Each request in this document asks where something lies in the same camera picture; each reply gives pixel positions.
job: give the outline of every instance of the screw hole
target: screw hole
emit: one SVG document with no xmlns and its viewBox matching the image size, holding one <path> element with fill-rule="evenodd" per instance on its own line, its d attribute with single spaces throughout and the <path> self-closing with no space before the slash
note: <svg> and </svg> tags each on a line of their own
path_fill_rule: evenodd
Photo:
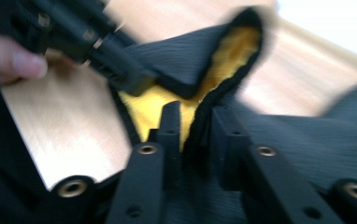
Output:
<svg viewBox="0 0 357 224">
<path fill-rule="evenodd" d="M 308 217 L 313 218 L 313 219 L 321 219 L 321 217 L 322 217 L 321 212 L 319 212 L 319 210 L 314 207 L 305 207 L 304 213 Z"/>
<path fill-rule="evenodd" d="M 140 217 L 142 212 L 140 205 L 131 205 L 126 209 L 126 215 L 131 218 Z"/>
</svg>

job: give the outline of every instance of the wooden surface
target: wooden surface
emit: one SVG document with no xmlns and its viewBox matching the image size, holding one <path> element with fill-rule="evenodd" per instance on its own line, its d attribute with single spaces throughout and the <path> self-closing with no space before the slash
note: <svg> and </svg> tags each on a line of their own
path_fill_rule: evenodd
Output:
<svg viewBox="0 0 357 224">
<path fill-rule="evenodd" d="M 268 0 L 114 0 L 106 12 L 150 42 L 221 23 L 244 4 L 274 8 Z M 356 64 L 284 24 L 269 31 L 273 41 L 238 93 L 240 101 L 263 113 L 314 116 L 357 83 Z M 100 181 L 124 167 L 129 145 L 121 121 L 106 81 L 91 69 L 69 68 L 54 57 L 44 79 L 21 81 L 2 92 L 48 188 L 69 175 Z"/>
</svg>

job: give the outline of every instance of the fingernail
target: fingernail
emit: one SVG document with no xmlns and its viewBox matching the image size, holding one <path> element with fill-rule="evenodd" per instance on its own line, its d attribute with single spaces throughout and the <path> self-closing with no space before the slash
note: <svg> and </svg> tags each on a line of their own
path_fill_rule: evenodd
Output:
<svg viewBox="0 0 357 224">
<path fill-rule="evenodd" d="M 48 71 L 48 64 L 44 57 L 17 52 L 13 55 L 13 68 L 22 77 L 44 77 Z"/>
</svg>

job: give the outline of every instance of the yellow fabric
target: yellow fabric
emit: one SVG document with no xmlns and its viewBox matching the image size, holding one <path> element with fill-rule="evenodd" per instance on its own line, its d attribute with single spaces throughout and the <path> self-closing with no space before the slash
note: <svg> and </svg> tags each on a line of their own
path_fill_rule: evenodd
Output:
<svg viewBox="0 0 357 224">
<path fill-rule="evenodd" d="M 138 97 L 123 91 L 120 97 L 128 106 L 129 113 L 142 141 L 149 135 L 150 129 L 159 126 L 162 107 L 173 101 L 181 101 L 181 145 L 188 136 L 193 114 L 205 95 L 216 88 L 226 78 L 247 63 L 249 57 L 257 51 L 260 33 L 252 27 L 233 28 L 225 36 L 212 56 L 212 65 L 203 80 L 199 92 L 189 100 L 182 99 L 171 91 L 155 85 Z"/>
</svg>

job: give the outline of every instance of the hand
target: hand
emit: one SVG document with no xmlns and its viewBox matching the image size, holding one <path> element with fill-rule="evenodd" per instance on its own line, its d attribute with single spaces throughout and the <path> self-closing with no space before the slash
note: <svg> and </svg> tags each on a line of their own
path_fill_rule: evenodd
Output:
<svg viewBox="0 0 357 224">
<path fill-rule="evenodd" d="M 0 35 L 0 84 L 19 78 L 40 78 L 46 75 L 44 57 L 24 49 L 12 39 Z"/>
</svg>

